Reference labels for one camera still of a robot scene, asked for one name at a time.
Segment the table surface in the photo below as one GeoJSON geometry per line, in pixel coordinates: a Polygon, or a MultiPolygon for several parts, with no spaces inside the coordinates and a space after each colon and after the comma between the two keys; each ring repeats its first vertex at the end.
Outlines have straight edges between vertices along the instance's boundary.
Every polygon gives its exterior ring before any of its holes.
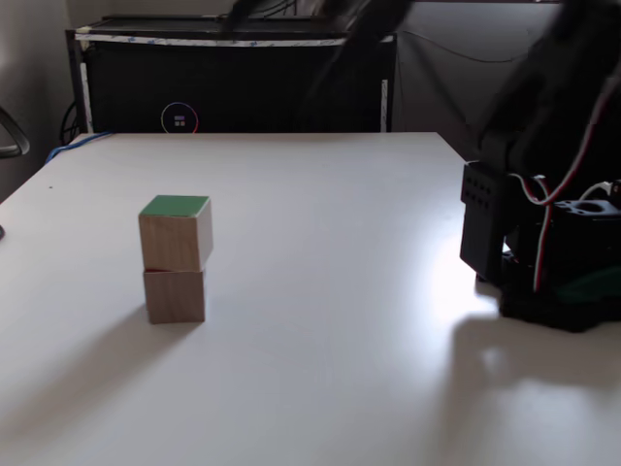
{"type": "Polygon", "coordinates": [[[497,318],[435,134],[113,136],[0,206],[0,464],[618,466],[621,328],[497,318]],[[209,322],[138,212],[209,195],[209,322]]]}

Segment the stacked wooden blocks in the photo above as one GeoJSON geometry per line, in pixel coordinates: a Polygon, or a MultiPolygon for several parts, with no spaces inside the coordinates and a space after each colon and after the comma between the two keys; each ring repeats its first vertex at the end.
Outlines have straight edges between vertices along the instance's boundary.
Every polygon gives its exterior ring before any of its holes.
{"type": "Polygon", "coordinates": [[[150,322],[204,322],[210,198],[157,196],[140,214],[140,232],[150,322]]]}

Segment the wall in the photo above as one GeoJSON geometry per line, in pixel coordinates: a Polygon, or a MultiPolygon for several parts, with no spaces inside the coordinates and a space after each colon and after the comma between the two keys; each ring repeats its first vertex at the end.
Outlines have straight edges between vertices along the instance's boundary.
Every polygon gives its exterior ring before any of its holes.
{"type": "MultiPolygon", "coordinates": [[[[549,4],[420,3],[402,29],[420,33],[467,56],[505,61],[527,52],[558,8],[549,4]]],[[[401,34],[399,55],[404,95],[397,99],[396,129],[439,131],[453,147],[460,149],[465,132],[423,71],[413,41],[418,42],[435,65],[470,124],[478,121],[520,60],[479,63],[401,34]]],[[[401,94],[399,85],[397,89],[398,95],[401,94]]]]}
{"type": "MultiPolygon", "coordinates": [[[[57,145],[60,121],[73,97],[64,0],[2,0],[0,8],[0,105],[32,144],[28,155],[0,160],[2,201],[36,173],[57,145]]],[[[0,145],[9,142],[2,132],[0,145]]]]}
{"type": "Polygon", "coordinates": [[[74,27],[96,22],[113,11],[112,0],[66,0],[69,20],[74,27]]]}

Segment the circular logo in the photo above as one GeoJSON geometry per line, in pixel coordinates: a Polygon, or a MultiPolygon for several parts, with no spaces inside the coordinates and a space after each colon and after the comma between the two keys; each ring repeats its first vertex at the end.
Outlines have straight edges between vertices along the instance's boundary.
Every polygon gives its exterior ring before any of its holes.
{"type": "Polygon", "coordinates": [[[173,102],[162,112],[162,129],[167,133],[196,133],[198,114],[182,102],[173,102]]]}

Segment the cable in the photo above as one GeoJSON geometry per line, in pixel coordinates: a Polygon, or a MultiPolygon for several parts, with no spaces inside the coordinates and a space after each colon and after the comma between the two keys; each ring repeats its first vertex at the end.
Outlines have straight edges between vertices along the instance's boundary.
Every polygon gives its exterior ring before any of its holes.
{"type": "Polygon", "coordinates": [[[66,129],[67,121],[69,121],[69,115],[75,108],[76,102],[74,101],[67,109],[67,112],[65,112],[65,116],[62,118],[62,123],[60,124],[60,135],[58,136],[58,139],[60,140],[60,144],[62,144],[63,146],[67,144],[65,143],[65,134],[71,131],[71,128],[66,129]]]}
{"type": "Polygon", "coordinates": [[[271,12],[268,15],[263,16],[263,18],[272,17],[274,15],[277,15],[280,12],[284,12],[292,5],[293,5],[293,3],[287,3],[286,5],[284,5],[283,7],[280,7],[279,9],[275,10],[274,12],[271,12]]]}
{"type": "Polygon", "coordinates": [[[609,182],[603,182],[603,183],[597,183],[592,185],[591,187],[589,187],[586,192],[584,194],[582,194],[580,196],[580,201],[586,201],[589,197],[591,197],[591,195],[593,195],[593,193],[595,193],[598,189],[601,189],[603,191],[605,191],[605,193],[610,196],[611,192],[612,192],[612,183],[609,182]]]}
{"type": "Polygon", "coordinates": [[[274,8],[278,8],[281,7],[282,5],[284,5],[285,3],[287,3],[289,0],[280,0],[279,2],[277,2],[275,5],[272,5],[269,8],[264,8],[263,10],[257,10],[256,12],[252,12],[253,15],[260,15],[262,13],[268,13],[270,10],[273,10],[274,8]]]}
{"type": "Polygon", "coordinates": [[[572,182],[573,177],[575,177],[575,174],[577,173],[577,170],[580,167],[580,164],[582,163],[582,160],[584,159],[584,156],[586,155],[586,152],[589,149],[589,145],[591,144],[591,140],[593,139],[593,133],[595,132],[595,127],[597,123],[600,121],[600,118],[602,117],[602,113],[604,112],[605,106],[608,103],[608,100],[610,99],[610,97],[612,96],[613,92],[615,91],[616,87],[619,84],[620,78],[616,74],[617,72],[618,72],[618,69],[615,70],[613,76],[611,76],[605,81],[604,86],[602,88],[602,93],[600,94],[600,96],[598,97],[598,100],[596,101],[595,107],[593,108],[593,113],[591,114],[591,117],[587,124],[584,136],[582,137],[582,142],[580,143],[580,149],[575,159],[573,160],[572,165],[570,166],[570,170],[567,172],[567,174],[565,175],[561,183],[556,187],[556,189],[554,189],[554,191],[549,196],[546,196],[544,199],[538,199],[536,196],[533,195],[533,192],[526,185],[526,181],[521,175],[518,175],[516,173],[509,174],[510,176],[515,177],[520,181],[520,183],[522,184],[522,189],[524,190],[524,193],[526,194],[526,197],[533,204],[537,206],[547,206],[548,204],[553,203],[556,199],[558,199],[558,197],[565,190],[565,188],[572,182]]]}
{"type": "MultiPolygon", "coordinates": [[[[535,177],[535,181],[541,186],[543,194],[549,195],[549,189],[543,177],[535,177]]],[[[543,257],[545,255],[545,240],[547,239],[547,233],[550,230],[550,223],[552,222],[552,205],[545,206],[545,216],[543,218],[543,224],[541,225],[541,233],[539,234],[539,243],[537,246],[537,259],[535,260],[535,274],[533,278],[533,291],[538,293],[541,289],[541,271],[543,270],[543,257]]]]}
{"type": "Polygon", "coordinates": [[[436,46],[438,49],[442,49],[442,50],[447,51],[448,53],[451,53],[451,54],[453,54],[455,56],[459,56],[460,58],[466,58],[467,60],[475,61],[477,63],[488,63],[488,64],[490,64],[490,63],[512,63],[513,61],[517,61],[517,60],[520,60],[520,59],[528,56],[528,52],[526,52],[526,53],[522,53],[520,55],[514,56],[513,58],[509,58],[507,60],[485,60],[483,58],[476,58],[474,56],[465,55],[463,53],[460,53],[459,51],[449,49],[448,47],[443,46],[442,44],[437,43],[433,39],[430,39],[430,38],[428,38],[426,36],[423,36],[422,34],[418,34],[417,32],[412,32],[412,31],[403,31],[403,32],[406,33],[406,34],[409,34],[411,36],[417,37],[419,39],[422,39],[423,41],[427,41],[430,44],[433,44],[434,46],[436,46]]]}
{"type": "Polygon", "coordinates": [[[95,134],[95,135],[90,136],[88,138],[82,139],[78,143],[72,144],[70,146],[63,146],[61,148],[56,148],[52,152],[49,153],[48,159],[46,160],[46,165],[48,165],[50,162],[52,162],[57,155],[59,155],[61,152],[65,151],[65,150],[73,150],[73,149],[81,148],[83,145],[88,144],[91,141],[94,141],[96,139],[101,139],[101,138],[103,138],[105,136],[110,136],[111,134],[113,134],[113,133],[106,132],[106,133],[95,134]]]}
{"type": "Polygon", "coordinates": [[[453,113],[455,119],[457,119],[466,130],[468,137],[473,140],[474,134],[470,125],[468,124],[466,114],[462,111],[461,107],[457,104],[457,101],[442,81],[440,74],[436,70],[436,67],[434,66],[431,58],[429,58],[425,50],[420,46],[420,44],[418,44],[418,42],[413,41],[412,46],[416,54],[418,55],[418,61],[422,65],[423,71],[428,76],[428,78],[430,78],[431,84],[433,85],[435,91],[440,95],[448,110],[453,113]]]}

